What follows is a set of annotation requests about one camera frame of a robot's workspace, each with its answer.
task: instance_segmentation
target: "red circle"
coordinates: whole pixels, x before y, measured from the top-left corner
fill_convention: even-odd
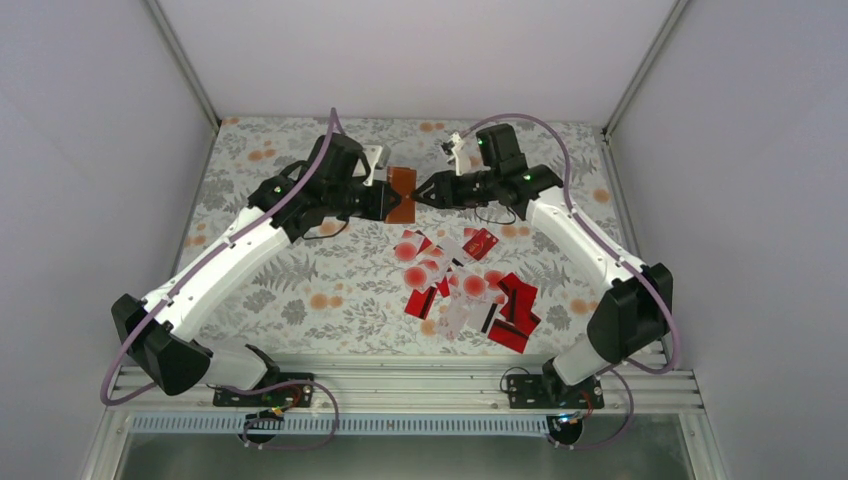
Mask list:
[[[423,262],[421,262],[421,265],[424,265],[425,267],[427,267],[428,269],[430,269],[434,272],[439,271],[439,264],[436,263],[433,260],[424,260]]]
[[[427,281],[427,274],[419,266],[409,267],[403,273],[403,280],[412,288],[423,287],[424,282]]]
[[[402,262],[412,260],[417,254],[418,250],[415,248],[415,245],[409,242],[403,242],[395,248],[395,256]]]
[[[486,283],[489,285],[489,290],[500,290],[498,282],[500,282],[503,277],[503,272],[499,272],[497,270],[489,270],[485,275],[483,275],[483,278],[486,279]]]
[[[486,282],[477,275],[471,275],[465,279],[462,287],[465,289],[465,293],[478,297],[483,294],[484,290],[486,290]]]

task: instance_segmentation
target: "pile of cards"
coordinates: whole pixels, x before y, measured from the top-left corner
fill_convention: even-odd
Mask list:
[[[481,277],[469,270],[466,266],[482,260],[498,238],[485,228],[466,228],[464,233],[467,241],[461,247],[450,238],[433,245],[420,231],[403,233],[395,256],[403,262],[418,260],[404,272],[404,281],[413,289],[405,311],[424,320],[437,293],[450,297],[447,311],[436,324],[437,333],[455,340],[468,326],[523,353],[539,324],[531,311],[537,289],[514,273],[503,276],[489,271]]]

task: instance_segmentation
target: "floral pattern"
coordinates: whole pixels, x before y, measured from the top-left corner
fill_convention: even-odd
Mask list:
[[[360,143],[389,146],[389,164],[416,169],[419,183],[450,168],[442,161],[438,144],[451,132],[469,126],[464,121],[432,120],[346,119],[343,123],[347,134]],[[543,129],[530,122],[514,125],[531,166],[546,163],[558,172],[563,170],[562,154]],[[619,223],[592,128],[576,123],[552,125],[571,153],[572,197],[618,240]],[[201,185],[181,267],[223,233],[263,179],[306,159],[326,128],[325,118],[225,119]],[[466,148],[476,150],[476,145]],[[479,167],[479,151],[469,153],[472,165]],[[480,208],[477,213],[498,222],[512,218],[500,206]],[[332,234],[342,226],[327,219],[309,236]],[[296,241],[221,302],[201,339],[238,338],[269,353],[515,354],[468,329],[453,341],[436,335],[434,325],[446,311],[448,299],[439,298],[426,321],[404,313],[409,288],[402,273],[409,264],[397,260],[392,249],[409,227],[352,219],[335,238]],[[500,238],[487,257],[470,268],[478,274],[515,272],[539,288],[533,309],[542,323],[530,337],[526,353],[558,353],[585,332],[600,292],[589,287],[583,273],[550,239],[526,222],[487,224],[473,211],[418,205],[414,227],[434,242],[444,237],[462,241],[465,227],[486,227]]]

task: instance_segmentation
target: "table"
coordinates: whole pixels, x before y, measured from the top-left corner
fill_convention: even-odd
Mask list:
[[[391,148],[389,164],[414,168],[418,183],[446,170],[438,144],[468,121],[345,119],[349,136],[360,143]],[[556,143],[531,122],[513,123],[530,166],[546,163],[562,172]],[[614,239],[620,241],[611,189],[592,127],[552,123],[572,158],[572,197]],[[247,196],[284,166],[308,157],[327,128],[325,118],[229,117],[223,120],[204,175],[181,252],[180,268],[215,240],[246,205]],[[480,167],[479,151],[472,164]],[[503,207],[478,210],[483,218],[504,222]],[[310,234],[335,232],[341,222],[327,219]],[[410,289],[406,265],[392,255],[408,225],[385,225],[352,219],[332,239],[298,240],[261,266],[252,278],[223,300],[201,331],[201,342],[239,339],[268,353],[502,355],[512,350],[465,329],[454,341],[435,331],[446,299],[434,304],[427,320],[404,313]],[[515,272],[539,288],[534,312],[542,323],[525,353],[556,354],[584,334],[600,294],[585,275],[543,234],[526,222],[487,224],[472,211],[440,211],[417,206],[415,229],[438,241],[461,241],[465,227],[486,227],[500,243],[480,263],[487,270]]]

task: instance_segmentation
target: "black wire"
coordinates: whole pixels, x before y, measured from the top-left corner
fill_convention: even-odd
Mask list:
[[[506,371],[504,372],[504,374],[501,375],[501,381],[498,382],[498,388],[500,388],[503,393],[509,393],[509,390],[503,388],[503,381],[506,378],[506,374],[513,371],[513,370],[521,370],[525,374],[530,375],[530,372],[528,372],[527,369],[524,368],[524,367],[509,367],[509,368],[507,368]]]
[[[349,224],[349,223],[350,223],[350,219],[345,220],[345,224],[344,224],[344,225],[342,225],[342,227],[341,227],[340,229],[336,230],[336,233],[332,233],[332,234],[330,234],[330,235],[324,235],[324,236],[320,236],[320,237],[302,237],[302,238],[303,238],[304,240],[322,240],[322,239],[325,239],[325,238],[333,238],[333,237],[335,237],[336,235],[338,235],[338,234],[342,233],[342,231],[343,231],[345,228],[347,228],[347,226],[348,226],[348,224]]]
[[[506,211],[512,214],[512,220],[510,220],[508,222],[496,222],[494,220],[490,220],[488,218],[481,217],[480,214],[477,213],[478,208],[480,208],[480,207],[474,207],[474,216],[479,218],[480,220],[486,222],[486,223],[494,223],[495,225],[512,225],[518,219],[518,215],[516,215],[515,212],[513,212],[511,209],[507,208]]]

